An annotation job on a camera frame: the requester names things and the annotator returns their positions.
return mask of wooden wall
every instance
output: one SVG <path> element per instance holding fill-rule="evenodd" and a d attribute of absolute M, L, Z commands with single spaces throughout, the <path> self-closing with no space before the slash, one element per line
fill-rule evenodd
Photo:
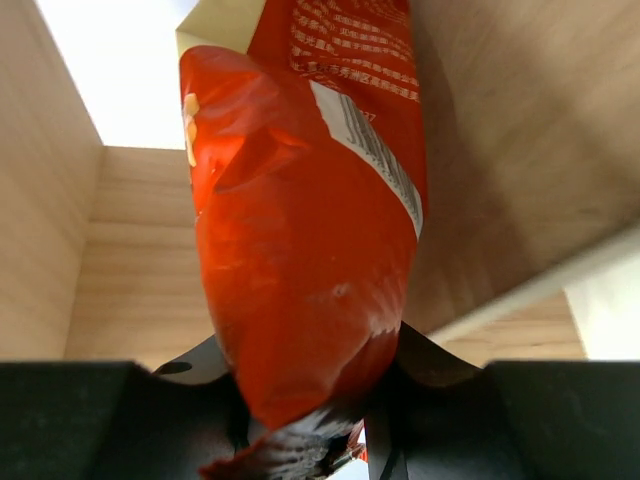
<path fill-rule="evenodd" d="M 213 334 L 185 155 L 106 149 L 67 358 L 135 358 L 155 368 Z"/>
<path fill-rule="evenodd" d="M 407 320 L 429 333 L 556 292 L 640 222 L 640 3 L 412 4 L 431 211 Z"/>
<path fill-rule="evenodd" d="M 102 146 L 34 3 L 0 10 L 0 360 L 62 358 Z"/>
<path fill-rule="evenodd" d="M 442 347 L 484 366 L 491 360 L 581 360 L 584 349 L 564 294 L 558 293 L 513 312 Z"/>

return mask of orange chip bag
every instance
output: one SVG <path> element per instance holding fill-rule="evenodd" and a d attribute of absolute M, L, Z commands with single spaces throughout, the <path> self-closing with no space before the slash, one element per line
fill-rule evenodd
<path fill-rule="evenodd" d="M 252 415 L 366 395 L 426 205 L 407 0 L 266 0 L 246 55 L 196 46 L 180 76 L 202 280 Z"/>

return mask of barcode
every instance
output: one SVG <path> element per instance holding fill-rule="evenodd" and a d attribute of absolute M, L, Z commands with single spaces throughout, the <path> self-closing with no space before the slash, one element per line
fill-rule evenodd
<path fill-rule="evenodd" d="M 351 98 L 316 82 L 311 87 L 331 136 L 378 172 L 404 205 L 419 236 L 423 221 L 420 194 L 393 152 Z"/>

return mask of white paper tag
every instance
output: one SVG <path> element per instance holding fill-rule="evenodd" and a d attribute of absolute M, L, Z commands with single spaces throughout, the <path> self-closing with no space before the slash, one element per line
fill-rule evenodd
<path fill-rule="evenodd" d="M 310 83 L 331 137 L 356 153 L 380 175 L 404 205 L 416 237 L 420 237 L 423 222 L 420 193 L 393 152 L 351 98 L 317 82 Z"/>

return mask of white light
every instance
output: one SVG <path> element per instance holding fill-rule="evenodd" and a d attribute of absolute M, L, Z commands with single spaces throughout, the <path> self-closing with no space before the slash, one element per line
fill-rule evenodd
<path fill-rule="evenodd" d="M 197 0 L 37 0 L 105 145 L 184 148 L 175 28 Z"/>
<path fill-rule="evenodd" d="M 369 480 L 369 466 L 362 460 L 353 460 L 329 478 L 331 480 Z"/>
<path fill-rule="evenodd" d="M 640 359 L 640 253 L 567 286 L 588 358 Z"/>

